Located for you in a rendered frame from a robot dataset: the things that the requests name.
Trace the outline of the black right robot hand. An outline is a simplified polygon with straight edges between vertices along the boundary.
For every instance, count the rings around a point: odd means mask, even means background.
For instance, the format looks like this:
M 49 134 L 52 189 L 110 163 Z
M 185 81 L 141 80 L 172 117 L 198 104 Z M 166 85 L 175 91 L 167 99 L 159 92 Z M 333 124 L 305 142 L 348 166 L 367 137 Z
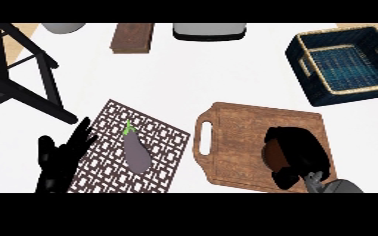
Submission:
M 299 127 L 271 127 L 265 136 L 262 158 L 272 171 L 275 184 L 288 190 L 311 172 L 330 178 L 331 163 L 312 132 Z

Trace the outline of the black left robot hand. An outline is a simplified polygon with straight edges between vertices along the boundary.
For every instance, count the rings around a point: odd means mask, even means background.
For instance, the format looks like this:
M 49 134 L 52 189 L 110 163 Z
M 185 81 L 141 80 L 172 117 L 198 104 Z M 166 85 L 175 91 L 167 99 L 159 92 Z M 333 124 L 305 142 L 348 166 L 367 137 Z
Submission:
M 37 181 L 37 193 L 65 193 L 71 186 L 79 161 L 83 158 L 98 136 L 91 136 L 91 119 L 85 118 L 65 144 L 55 146 L 54 139 L 39 138 L 39 165 L 42 173 Z

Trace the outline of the brown wooden cutting board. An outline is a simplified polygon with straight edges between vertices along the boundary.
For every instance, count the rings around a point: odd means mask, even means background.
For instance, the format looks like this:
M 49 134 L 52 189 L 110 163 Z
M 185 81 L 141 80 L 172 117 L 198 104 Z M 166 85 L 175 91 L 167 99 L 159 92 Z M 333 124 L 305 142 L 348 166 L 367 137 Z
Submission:
M 266 132 L 278 126 L 308 129 L 333 157 L 319 113 L 216 102 L 198 117 L 192 148 L 210 183 L 262 192 L 308 192 L 303 181 L 283 190 L 263 163 Z

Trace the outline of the dark blue wicker basket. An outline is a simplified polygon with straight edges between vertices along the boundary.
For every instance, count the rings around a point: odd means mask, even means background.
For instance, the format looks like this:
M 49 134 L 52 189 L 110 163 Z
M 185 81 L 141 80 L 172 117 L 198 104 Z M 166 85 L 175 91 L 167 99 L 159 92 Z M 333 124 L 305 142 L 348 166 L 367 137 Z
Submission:
M 299 33 L 285 55 L 315 107 L 378 98 L 374 26 Z

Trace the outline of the brown patterned placemat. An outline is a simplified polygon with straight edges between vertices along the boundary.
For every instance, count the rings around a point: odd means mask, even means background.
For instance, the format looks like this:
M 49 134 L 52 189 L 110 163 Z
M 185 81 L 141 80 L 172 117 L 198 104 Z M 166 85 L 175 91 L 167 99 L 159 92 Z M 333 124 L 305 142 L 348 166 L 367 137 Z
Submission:
M 132 127 L 151 158 L 148 170 L 132 172 L 125 129 Z M 167 193 L 191 134 L 114 100 L 92 124 L 98 140 L 83 156 L 70 193 Z

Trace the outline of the purple eggplant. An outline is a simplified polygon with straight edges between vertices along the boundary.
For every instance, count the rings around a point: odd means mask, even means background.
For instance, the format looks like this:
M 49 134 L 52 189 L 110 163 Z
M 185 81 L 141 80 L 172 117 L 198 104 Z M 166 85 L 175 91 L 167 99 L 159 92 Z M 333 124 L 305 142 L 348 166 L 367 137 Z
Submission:
M 126 129 L 123 131 L 125 137 L 125 155 L 126 161 L 129 164 L 129 168 L 133 173 L 144 173 L 153 164 L 153 159 L 150 152 L 139 140 L 139 136 L 136 133 L 136 128 L 132 124 L 126 125 Z

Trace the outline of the brown wooden block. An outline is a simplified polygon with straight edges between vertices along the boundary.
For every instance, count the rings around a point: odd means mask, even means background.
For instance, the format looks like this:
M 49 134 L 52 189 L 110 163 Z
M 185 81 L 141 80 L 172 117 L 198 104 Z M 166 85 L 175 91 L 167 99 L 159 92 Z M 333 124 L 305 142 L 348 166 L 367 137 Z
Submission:
M 153 23 L 120 23 L 111 41 L 116 54 L 148 53 L 154 33 Z

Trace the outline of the grey round object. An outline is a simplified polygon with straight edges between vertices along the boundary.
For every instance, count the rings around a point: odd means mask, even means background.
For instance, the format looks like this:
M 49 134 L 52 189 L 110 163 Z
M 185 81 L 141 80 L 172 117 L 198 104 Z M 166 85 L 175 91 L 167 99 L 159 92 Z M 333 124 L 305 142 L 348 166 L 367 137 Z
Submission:
M 76 32 L 85 23 L 43 23 L 43 26 L 54 34 L 68 34 Z

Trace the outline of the grey and black appliance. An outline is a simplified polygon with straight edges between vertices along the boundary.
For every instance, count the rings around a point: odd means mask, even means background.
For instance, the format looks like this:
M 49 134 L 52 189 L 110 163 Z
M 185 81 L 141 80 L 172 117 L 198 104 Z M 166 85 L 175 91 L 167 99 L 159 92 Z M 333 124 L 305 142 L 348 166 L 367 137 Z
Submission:
M 246 23 L 175 23 L 173 36 L 187 41 L 229 41 L 244 38 Z

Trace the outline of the black frame stand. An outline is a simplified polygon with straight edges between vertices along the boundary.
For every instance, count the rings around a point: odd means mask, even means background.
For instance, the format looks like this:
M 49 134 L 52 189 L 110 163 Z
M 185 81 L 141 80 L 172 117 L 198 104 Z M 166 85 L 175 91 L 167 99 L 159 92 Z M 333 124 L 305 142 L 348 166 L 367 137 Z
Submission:
M 12 64 L 6 61 L 5 38 L 27 49 L 30 55 Z M 68 124 L 79 122 L 65 110 L 52 70 L 58 62 L 12 23 L 0 23 L 0 104 L 11 99 L 49 114 Z

